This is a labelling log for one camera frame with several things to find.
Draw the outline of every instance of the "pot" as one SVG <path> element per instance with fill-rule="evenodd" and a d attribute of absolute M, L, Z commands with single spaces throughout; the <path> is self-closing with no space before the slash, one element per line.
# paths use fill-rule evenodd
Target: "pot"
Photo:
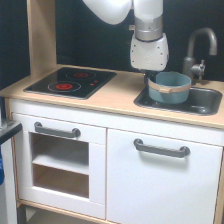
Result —
<path fill-rule="evenodd" d="M 160 72 L 155 82 L 148 79 L 149 96 L 160 103 L 177 104 L 187 100 L 191 79 L 177 72 Z"/>

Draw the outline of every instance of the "cabinet door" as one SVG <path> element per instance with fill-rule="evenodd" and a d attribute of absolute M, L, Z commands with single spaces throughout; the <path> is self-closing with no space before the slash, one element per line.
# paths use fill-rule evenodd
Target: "cabinet door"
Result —
<path fill-rule="evenodd" d="M 165 149 L 186 146 L 190 155 L 140 152 L 135 139 Z M 109 130 L 107 219 L 122 224 L 212 224 L 221 158 L 221 147 Z"/>
<path fill-rule="evenodd" d="M 13 117 L 23 125 L 15 136 L 19 199 L 105 219 L 106 129 Z"/>

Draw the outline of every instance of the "black background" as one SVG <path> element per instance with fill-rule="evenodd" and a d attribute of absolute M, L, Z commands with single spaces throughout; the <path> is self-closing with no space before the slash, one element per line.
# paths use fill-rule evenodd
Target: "black background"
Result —
<path fill-rule="evenodd" d="M 100 21 L 81 0 L 56 0 L 58 63 L 135 71 L 130 65 L 133 11 L 119 25 Z M 170 60 L 167 71 L 182 71 L 190 34 L 214 30 L 218 55 L 209 56 L 206 37 L 196 41 L 197 62 L 206 61 L 204 79 L 224 81 L 224 1 L 164 0 L 164 32 Z M 26 0 L 0 0 L 0 88 L 29 75 Z"/>

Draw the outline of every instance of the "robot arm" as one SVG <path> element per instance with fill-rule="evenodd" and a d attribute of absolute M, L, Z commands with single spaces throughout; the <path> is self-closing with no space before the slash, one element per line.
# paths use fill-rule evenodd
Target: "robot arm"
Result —
<path fill-rule="evenodd" d="M 131 65 L 140 70 L 162 71 L 168 61 L 168 44 L 163 33 L 163 0 L 83 0 L 101 20 L 121 23 L 133 5 L 135 32 Z"/>

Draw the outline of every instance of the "black stove top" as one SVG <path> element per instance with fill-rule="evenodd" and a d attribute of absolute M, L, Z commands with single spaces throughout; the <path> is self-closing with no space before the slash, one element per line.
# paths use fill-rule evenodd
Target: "black stove top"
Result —
<path fill-rule="evenodd" d="M 116 73 L 113 72 L 61 68 L 24 89 L 24 91 L 76 99 L 88 99 L 115 75 Z"/>

